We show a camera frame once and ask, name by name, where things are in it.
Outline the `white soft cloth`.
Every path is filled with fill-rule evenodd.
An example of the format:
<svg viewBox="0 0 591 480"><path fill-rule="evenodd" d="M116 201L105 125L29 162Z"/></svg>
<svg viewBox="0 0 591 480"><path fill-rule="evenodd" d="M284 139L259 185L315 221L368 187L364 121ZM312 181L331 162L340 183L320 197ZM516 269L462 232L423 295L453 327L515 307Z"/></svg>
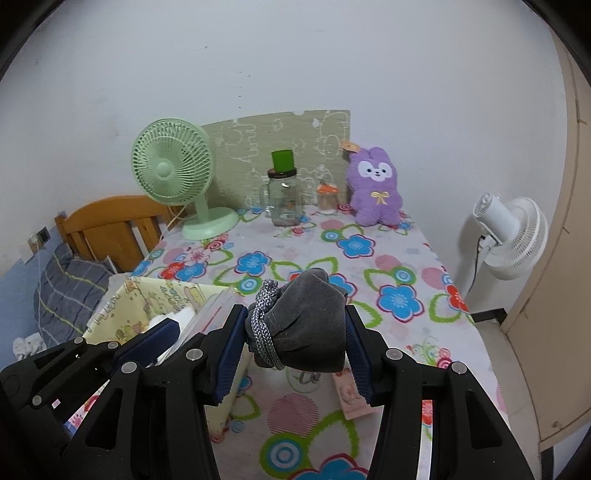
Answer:
<svg viewBox="0 0 591 480"><path fill-rule="evenodd" d="M178 312L169 312L163 315L156 315L149 321L148 326L145 328L145 330L155 327L156 325L158 325L166 319L170 319L175 321L179 325L180 331L183 331L196 314L197 312L195 312L195 310L191 306L186 306Z"/></svg>

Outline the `grey drawstring pouch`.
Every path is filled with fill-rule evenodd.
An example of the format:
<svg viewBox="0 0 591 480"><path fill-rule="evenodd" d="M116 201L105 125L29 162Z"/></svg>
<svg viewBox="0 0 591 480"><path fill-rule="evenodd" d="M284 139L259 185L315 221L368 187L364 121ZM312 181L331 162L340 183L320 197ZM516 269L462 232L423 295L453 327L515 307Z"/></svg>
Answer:
<svg viewBox="0 0 591 480"><path fill-rule="evenodd" d="M342 371L348 294L311 268L280 286L266 280L247 307L246 342L256 365L308 372Z"/></svg>

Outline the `white crumpled cloth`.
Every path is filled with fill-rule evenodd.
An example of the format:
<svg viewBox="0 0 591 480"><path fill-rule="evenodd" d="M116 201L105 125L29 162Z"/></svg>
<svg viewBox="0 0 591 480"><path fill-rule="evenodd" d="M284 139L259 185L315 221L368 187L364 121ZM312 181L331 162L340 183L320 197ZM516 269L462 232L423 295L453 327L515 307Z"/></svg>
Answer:
<svg viewBox="0 0 591 480"><path fill-rule="evenodd" d="M13 341L13 354L17 361L39 354L47 349L47 345L39 333L34 333L26 338L17 337Z"/></svg>

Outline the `yellow cartoon storage box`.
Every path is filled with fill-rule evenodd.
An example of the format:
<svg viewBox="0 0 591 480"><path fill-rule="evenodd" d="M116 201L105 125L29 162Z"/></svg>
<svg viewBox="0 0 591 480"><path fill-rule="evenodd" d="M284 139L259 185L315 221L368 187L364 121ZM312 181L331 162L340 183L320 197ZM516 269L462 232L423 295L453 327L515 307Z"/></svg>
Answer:
<svg viewBox="0 0 591 480"><path fill-rule="evenodd" d="M208 334L221 328L231 307L240 302L228 287L128 277L108 289L83 337L89 344L123 344L166 317L179 324L181 335Z"/></svg>

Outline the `blue plaid pillow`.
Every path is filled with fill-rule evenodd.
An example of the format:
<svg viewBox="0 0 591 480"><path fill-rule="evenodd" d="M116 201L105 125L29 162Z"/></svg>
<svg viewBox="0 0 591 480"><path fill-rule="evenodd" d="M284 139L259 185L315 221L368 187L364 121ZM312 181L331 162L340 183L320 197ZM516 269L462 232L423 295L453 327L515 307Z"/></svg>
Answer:
<svg viewBox="0 0 591 480"><path fill-rule="evenodd" d="M54 250L33 297L37 328L48 348L84 334L114 274L107 261L85 260L66 243Z"/></svg>

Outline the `pink cartoon packet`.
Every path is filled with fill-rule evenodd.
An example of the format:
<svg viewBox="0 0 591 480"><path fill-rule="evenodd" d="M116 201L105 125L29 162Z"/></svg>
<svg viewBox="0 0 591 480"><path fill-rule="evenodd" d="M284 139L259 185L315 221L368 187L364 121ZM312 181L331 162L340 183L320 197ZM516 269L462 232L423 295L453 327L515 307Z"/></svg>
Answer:
<svg viewBox="0 0 591 480"><path fill-rule="evenodd" d="M339 397L342 414L347 420L355 420L360 417L381 413L382 407L372 407L359 393L356 380L349 363L346 363L342 371L332 374L335 390Z"/></svg>

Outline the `wooden headboard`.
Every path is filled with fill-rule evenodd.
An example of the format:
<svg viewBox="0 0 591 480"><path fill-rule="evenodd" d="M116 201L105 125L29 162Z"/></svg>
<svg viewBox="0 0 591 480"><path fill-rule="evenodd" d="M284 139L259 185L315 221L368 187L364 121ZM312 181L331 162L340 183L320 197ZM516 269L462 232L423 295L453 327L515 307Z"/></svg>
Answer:
<svg viewBox="0 0 591 480"><path fill-rule="evenodd" d="M164 206L145 195L123 195L91 202L55 224L62 240L84 260L111 260L130 272L160 241L160 226L174 225L179 207Z"/></svg>

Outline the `floral tablecloth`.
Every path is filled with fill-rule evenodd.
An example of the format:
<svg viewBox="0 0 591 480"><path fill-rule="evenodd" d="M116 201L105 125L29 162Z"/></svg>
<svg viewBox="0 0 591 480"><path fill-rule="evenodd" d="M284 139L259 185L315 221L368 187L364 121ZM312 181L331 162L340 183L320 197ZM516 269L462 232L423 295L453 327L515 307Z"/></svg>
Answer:
<svg viewBox="0 0 591 480"><path fill-rule="evenodd" d="M239 211L228 233L190 242L171 233L131 277L204 283L252 303L263 282L287 283L311 268L348 294L363 323L416 361L466 363L497 406L504 403L467 305L415 223L362 227L348 206L308 210L277 228L257 208ZM224 479L363 479L381 413L347 420L332 376L249 364L221 407L207 413Z"/></svg>

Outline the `green desk fan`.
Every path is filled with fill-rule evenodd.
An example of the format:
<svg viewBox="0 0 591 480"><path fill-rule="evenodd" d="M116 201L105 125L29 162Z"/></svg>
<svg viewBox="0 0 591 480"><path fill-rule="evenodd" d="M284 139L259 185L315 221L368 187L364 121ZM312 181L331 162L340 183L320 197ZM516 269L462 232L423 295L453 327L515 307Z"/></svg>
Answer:
<svg viewBox="0 0 591 480"><path fill-rule="evenodd" d="M165 206L194 207L194 213L181 222L184 239L211 239L238 224L235 210L207 205L215 161L211 141L201 127L176 118L150 123L133 143L131 168L137 184L152 200Z"/></svg>

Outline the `glass mason jar mug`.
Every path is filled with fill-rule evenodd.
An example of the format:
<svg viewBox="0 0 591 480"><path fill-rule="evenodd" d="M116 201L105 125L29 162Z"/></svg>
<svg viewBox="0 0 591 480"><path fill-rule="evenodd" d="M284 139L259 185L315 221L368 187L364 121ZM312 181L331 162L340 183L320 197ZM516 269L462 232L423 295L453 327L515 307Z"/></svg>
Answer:
<svg viewBox="0 0 591 480"><path fill-rule="evenodd" d="M259 187L260 203L269 212L276 227L294 227L301 223L303 197L297 170L267 171L269 180Z"/></svg>

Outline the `white standing fan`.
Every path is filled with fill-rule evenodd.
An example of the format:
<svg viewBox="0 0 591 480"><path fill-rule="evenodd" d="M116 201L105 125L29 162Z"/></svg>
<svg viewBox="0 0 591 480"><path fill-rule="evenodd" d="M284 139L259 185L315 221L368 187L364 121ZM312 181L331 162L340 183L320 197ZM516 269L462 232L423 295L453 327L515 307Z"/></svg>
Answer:
<svg viewBox="0 0 591 480"><path fill-rule="evenodd" d="M472 280L461 290L464 295L472 290L482 266L498 280L511 281L528 274L541 259L549 227L533 199L503 202L498 195L486 193L476 202L472 218L483 234L477 243Z"/></svg>

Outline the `green cup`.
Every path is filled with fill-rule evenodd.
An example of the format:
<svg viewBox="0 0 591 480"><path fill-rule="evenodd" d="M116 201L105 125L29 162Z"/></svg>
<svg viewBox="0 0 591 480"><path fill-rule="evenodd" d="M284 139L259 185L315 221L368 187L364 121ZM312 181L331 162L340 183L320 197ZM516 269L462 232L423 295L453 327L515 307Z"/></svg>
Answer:
<svg viewBox="0 0 591 480"><path fill-rule="evenodd" d="M294 170L294 152L291 150L276 150L271 153L273 171L287 173Z"/></svg>

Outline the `cotton swab jar orange lid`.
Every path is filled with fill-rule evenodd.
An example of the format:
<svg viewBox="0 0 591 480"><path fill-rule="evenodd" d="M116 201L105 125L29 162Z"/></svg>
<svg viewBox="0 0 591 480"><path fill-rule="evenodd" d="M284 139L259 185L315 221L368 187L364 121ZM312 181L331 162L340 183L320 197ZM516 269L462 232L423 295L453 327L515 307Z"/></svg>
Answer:
<svg viewBox="0 0 591 480"><path fill-rule="evenodd" d="M318 210L325 215L338 211L339 189L337 186L321 181L317 188Z"/></svg>

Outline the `purple plush bunny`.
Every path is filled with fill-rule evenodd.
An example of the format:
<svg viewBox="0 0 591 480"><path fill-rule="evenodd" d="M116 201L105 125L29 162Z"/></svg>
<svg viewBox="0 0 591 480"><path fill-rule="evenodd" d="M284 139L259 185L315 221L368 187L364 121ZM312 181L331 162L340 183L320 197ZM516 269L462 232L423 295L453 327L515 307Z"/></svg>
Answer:
<svg viewBox="0 0 591 480"><path fill-rule="evenodd" d="M356 223L398 225L403 199L398 191L398 173L388 153L381 147L365 149L349 141L342 143L342 150L349 158L346 183Z"/></svg>

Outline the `green cartoon wall board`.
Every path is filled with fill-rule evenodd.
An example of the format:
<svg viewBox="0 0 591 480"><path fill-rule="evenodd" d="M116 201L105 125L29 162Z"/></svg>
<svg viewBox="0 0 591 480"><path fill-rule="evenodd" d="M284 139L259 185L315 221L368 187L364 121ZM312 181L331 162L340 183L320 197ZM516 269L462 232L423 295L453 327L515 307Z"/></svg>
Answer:
<svg viewBox="0 0 591 480"><path fill-rule="evenodd" d="M224 120L204 126L215 160L215 176L207 190L211 207L259 206L259 187L273 167L271 153L290 150L304 203L317 203L321 182L339 189L346 202L349 161L342 141L351 138L351 112L311 110L280 112Z"/></svg>

